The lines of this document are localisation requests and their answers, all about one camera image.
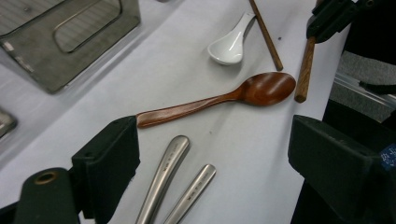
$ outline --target white table surface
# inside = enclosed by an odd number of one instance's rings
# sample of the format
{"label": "white table surface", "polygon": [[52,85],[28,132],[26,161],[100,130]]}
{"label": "white table surface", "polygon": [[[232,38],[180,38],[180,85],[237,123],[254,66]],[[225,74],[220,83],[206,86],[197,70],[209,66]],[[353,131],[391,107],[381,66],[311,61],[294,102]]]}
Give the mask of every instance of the white table surface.
{"label": "white table surface", "polygon": [[[257,1],[283,72],[296,80],[315,2]],[[49,95],[21,70],[0,64],[0,106],[19,121],[0,140],[0,207],[19,199],[30,175],[50,167],[69,169],[70,158],[114,119],[226,93],[249,77],[276,70],[256,21],[240,64],[224,66],[209,59],[207,46],[252,11],[248,0],[139,4],[142,23],[108,53],[115,56],[98,60],[64,91]],[[292,116],[322,118],[346,35],[316,45],[303,104],[295,103],[293,95],[267,107],[227,103],[138,130],[141,163],[111,223],[134,223],[167,145],[180,134],[190,138],[191,150],[155,223],[164,222],[207,163],[217,167],[217,175],[183,223],[290,223],[304,180],[288,163]]]}

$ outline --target stainless steel utensil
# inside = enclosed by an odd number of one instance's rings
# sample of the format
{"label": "stainless steel utensil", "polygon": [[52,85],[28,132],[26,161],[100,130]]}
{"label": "stainless steel utensil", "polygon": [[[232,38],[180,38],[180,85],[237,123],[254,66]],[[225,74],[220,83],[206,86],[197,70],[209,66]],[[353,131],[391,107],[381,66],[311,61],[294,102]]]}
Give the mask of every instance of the stainless steel utensil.
{"label": "stainless steel utensil", "polygon": [[213,165],[205,165],[184,192],[183,196],[180,198],[169,217],[165,220],[164,224],[179,223],[194,205],[202,192],[204,192],[206,186],[210,183],[215,174],[216,168]]}
{"label": "stainless steel utensil", "polygon": [[179,135],[172,139],[151,182],[136,224],[152,223],[154,221],[163,195],[189,149],[190,140],[188,137]]}

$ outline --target spoon handle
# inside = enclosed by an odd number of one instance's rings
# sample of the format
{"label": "spoon handle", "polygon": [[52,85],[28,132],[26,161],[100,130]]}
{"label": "spoon handle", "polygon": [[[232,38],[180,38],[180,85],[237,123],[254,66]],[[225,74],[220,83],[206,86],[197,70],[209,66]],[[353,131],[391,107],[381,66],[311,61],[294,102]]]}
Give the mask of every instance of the spoon handle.
{"label": "spoon handle", "polygon": [[176,105],[165,109],[143,112],[136,115],[137,127],[147,128],[174,119],[180,119],[212,105],[218,105],[227,101],[236,100],[235,98],[236,97],[234,97],[233,93],[230,92],[228,94],[215,96],[184,105]]}
{"label": "spoon handle", "polygon": [[215,177],[215,174],[215,166],[211,164],[205,165],[192,180],[190,186],[186,189],[183,196],[181,196],[177,205],[163,224],[180,223],[181,219],[186,216],[199,196],[204,192],[207,185],[209,185],[210,181]]}
{"label": "spoon handle", "polygon": [[190,150],[190,140],[187,136],[176,136],[169,143],[163,154],[157,172],[152,179],[143,206],[140,210],[136,224],[149,224],[155,219],[161,200],[175,174],[178,166]]}

